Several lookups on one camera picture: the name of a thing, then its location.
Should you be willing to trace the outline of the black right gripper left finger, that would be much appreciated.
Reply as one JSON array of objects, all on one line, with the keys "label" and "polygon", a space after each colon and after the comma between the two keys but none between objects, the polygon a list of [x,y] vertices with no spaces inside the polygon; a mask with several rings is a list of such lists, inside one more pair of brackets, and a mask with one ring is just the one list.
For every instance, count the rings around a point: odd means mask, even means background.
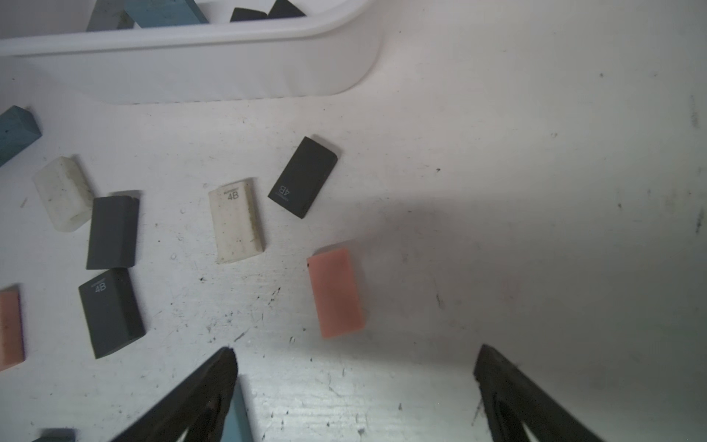
[{"label": "black right gripper left finger", "polygon": [[116,441],[219,441],[239,366],[230,347],[217,350]]}]

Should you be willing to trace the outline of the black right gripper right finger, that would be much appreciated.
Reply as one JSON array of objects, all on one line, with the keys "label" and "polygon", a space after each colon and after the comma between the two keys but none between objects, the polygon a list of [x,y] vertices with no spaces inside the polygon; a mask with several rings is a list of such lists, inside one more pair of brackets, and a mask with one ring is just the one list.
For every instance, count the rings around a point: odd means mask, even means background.
[{"label": "black right gripper right finger", "polygon": [[474,377],[494,441],[601,441],[493,346],[481,347]]}]

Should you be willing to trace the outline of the pink eraser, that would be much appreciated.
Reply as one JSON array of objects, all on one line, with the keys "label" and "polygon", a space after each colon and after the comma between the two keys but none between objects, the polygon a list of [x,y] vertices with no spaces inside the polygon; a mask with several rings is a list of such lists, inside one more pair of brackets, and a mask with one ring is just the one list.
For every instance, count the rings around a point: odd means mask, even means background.
[{"label": "pink eraser", "polygon": [[1,370],[25,360],[20,293],[18,289],[1,292]]},{"label": "pink eraser", "polygon": [[340,248],[307,259],[320,333],[330,339],[365,327],[355,268],[349,250]]}]

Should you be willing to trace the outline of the blue eraser edge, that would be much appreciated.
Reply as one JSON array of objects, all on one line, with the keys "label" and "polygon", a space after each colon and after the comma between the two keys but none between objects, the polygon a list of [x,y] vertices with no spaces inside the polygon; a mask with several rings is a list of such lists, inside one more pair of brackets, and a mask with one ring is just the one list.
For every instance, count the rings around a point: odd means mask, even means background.
[{"label": "blue eraser edge", "polygon": [[129,0],[124,10],[142,29],[209,23],[193,0]]}]

